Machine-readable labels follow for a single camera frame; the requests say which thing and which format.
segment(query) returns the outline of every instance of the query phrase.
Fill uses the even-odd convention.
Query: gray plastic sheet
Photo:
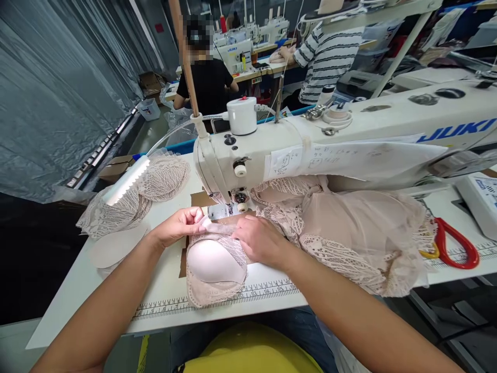
[[[50,202],[142,99],[138,75],[158,61],[130,11],[120,0],[2,2],[0,192]]]

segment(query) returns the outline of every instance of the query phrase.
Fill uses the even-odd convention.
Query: red scissors handle
[[[460,269],[475,268],[480,263],[480,255],[478,254],[478,250],[476,250],[476,247],[474,247],[474,245],[469,242],[466,237],[459,233],[459,231],[455,230],[453,227],[447,224],[442,218],[435,218],[435,220],[438,223],[438,231],[436,232],[435,243],[440,250],[440,259],[442,260],[442,262],[448,264],[451,267]],[[446,233],[455,238],[456,241],[459,242],[463,249],[466,251],[466,263],[456,263],[447,254],[447,240],[445,238]]]

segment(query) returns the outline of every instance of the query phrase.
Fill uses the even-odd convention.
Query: yellow fabric
[[[315,360],[277,331],[253,322],[219,334],[185,373],[323,373]]]

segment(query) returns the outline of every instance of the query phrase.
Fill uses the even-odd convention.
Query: hand
[[[240,240],[247,256],[256,262],[285,271],[294,254],[302,252],[264,218],[246,215],[238,220],[232,238]]]
[[[183,236],[205,233],[206,228],[198,224],[202,218],[203,212],[200,207],[181,209],[155,227],[149,234],[157,238],[163,247],[168,247]]]
[[[286,59],[290,55],[290,50],[286,46],[280,47],[280,55]]]

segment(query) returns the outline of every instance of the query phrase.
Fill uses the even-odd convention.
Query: ruler markings
[[[497,242],[486,241],[475,245],[481,260],[497,258]],[[462,247],[448,249],[451,258],[458,263],[463,263],[466,260],[465,250]],[[440,259],[425,259],[430,265],[435,268],[449,267]],[[205,308],[222,307],[245,302],[253,302],[256,300],[270,299],[287,295],[298,294],[300,291],[290,281],[289,278],[277,279],[273,281],[265,281],[256,284],[245,285],[242,290],[233,298],[224,302],[209,305]],[[156,302],[143,303],[138,306],[135,315],[131,321],[146,320],[156,317],[164,317],[179,313],[193,312],[198,310],[188,303],[188,297],[177,297],[171,299],[158,300]]]

